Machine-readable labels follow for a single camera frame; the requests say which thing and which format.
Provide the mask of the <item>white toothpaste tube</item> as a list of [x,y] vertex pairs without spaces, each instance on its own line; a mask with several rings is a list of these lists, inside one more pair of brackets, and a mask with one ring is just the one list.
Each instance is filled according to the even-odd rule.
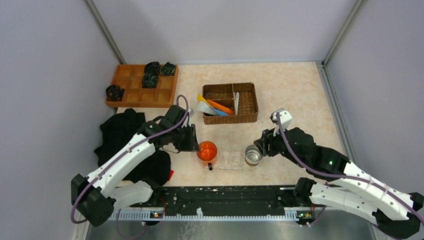
[[211,116],[217,116],[218,115],[209,105],[207,105],[203,101],[198,102],[198,104],[196,106],[196,110],[199,111],[199,112],[202,112],[204,114],[211,115]]

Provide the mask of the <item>orange translucent plastic mug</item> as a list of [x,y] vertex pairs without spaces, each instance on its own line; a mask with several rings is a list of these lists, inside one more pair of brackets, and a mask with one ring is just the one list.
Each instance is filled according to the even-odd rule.
[[211,141],[203,141],[199,144],[199,151],[196,156],[202,167],[212,171],[218,158],[218,148]]

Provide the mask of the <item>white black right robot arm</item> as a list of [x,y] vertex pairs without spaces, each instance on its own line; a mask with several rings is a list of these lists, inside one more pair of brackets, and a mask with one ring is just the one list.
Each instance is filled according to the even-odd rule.
[[293,190],[301,206],[324,205],[359,216],[392,238],[407,239],[419,232],[424,220],[418,211],[424,197],[387,186],[360,169],[332,148],[317,145],[300,128],[266,129],[245,151],[247,163],[258,164],[263,157],[282,155],[305,168],[312,178],[301,177]]

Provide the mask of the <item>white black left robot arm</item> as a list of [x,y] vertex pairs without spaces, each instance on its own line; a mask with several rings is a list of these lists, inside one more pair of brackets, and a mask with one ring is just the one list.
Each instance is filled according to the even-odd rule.
[[74,224],[89,222],[97,227],[114,211],[147,202],[154,192],[152,184],[140,180],[120,187],[119,183],[165,145],[173,145],[178,152],[198,152],[196,126],[189,120],[191,111],[188,107],[172,105],[164,116],[143,123],[98,169],[86,176],[74,176],[71,180],[71,221]]

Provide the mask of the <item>metal cup orange base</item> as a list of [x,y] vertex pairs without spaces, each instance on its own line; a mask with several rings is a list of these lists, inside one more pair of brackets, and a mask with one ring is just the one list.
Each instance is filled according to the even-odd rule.
[[251,167],[258,167],[263,160],[263,155],[254,144],[249,145],[244,151],[244,161]]

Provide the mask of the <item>clear textured plastic tray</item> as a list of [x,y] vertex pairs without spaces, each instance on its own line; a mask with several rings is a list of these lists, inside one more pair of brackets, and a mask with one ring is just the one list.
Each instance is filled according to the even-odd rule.
[[219,170],[234,170],[234,171],[253,171],[258,169],[259,166],[249,166],[245,162],[245,149],[246,146],[242,145],[228,145],[219,150],[218,160],[215,168]]

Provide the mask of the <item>brown wicker divided basket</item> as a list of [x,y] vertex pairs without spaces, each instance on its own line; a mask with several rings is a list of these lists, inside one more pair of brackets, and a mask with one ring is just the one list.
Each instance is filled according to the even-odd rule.
[[234,92],[239,92],[237,115],[203,115],[206,125],[254,123],[258,119],[259,106],[256,88],[252,82],[207,84],[202,87],[202,96],[235,111]]

